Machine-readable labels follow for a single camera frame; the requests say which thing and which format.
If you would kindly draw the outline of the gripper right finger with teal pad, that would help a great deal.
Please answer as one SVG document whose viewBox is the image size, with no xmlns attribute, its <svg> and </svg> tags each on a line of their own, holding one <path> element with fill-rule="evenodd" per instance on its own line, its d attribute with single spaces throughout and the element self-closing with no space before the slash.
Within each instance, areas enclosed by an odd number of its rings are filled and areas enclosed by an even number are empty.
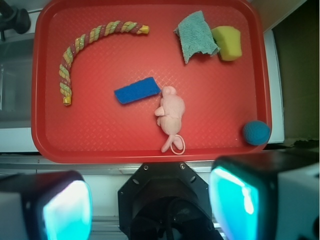
<svg viewBox="0 0 320 240">
<path fill-rule="evenodd" d="M 263 151 L 221 156 L 208 193 L 229 240 L 317 240 L 320 158 L 311 151 Z"/>
</svg>

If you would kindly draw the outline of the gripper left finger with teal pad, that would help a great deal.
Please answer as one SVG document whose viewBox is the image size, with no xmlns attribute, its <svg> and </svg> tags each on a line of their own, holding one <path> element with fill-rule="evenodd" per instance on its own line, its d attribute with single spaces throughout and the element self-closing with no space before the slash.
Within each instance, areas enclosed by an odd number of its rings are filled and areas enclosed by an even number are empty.
<svg viewBox="0 0 320 240">
<path fill-rule="evenodd" d="M 0 177 L 2 240 L 87 240 L 92 219 L 91 190 L 77 171 Z"/>
</svg>

